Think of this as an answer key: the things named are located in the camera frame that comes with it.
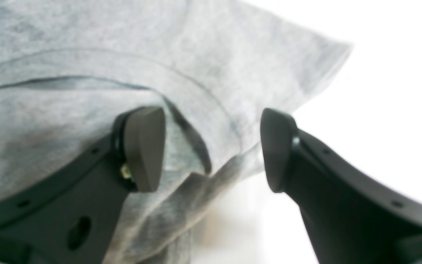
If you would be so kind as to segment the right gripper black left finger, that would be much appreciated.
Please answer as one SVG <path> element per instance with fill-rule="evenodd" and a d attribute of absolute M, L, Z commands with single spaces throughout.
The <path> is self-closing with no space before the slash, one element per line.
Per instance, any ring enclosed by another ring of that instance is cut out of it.
<path fill-rule="evenodd" d="M 165 138 L 161 107 L 125 112 L 65 167 L 0 201 L 0 263 L 102 263 L 125 199 L 157 190 Z"/>

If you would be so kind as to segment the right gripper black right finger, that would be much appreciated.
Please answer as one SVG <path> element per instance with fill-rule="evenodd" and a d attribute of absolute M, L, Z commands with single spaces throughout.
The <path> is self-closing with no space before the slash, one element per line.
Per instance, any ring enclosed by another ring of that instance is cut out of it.
<path fill-rule="evenodd" d="M 422 264 L 422 204 L 350 165 L 291 115 L 260 124 L 270 189 L 300 208 L 320 264 Z"/>

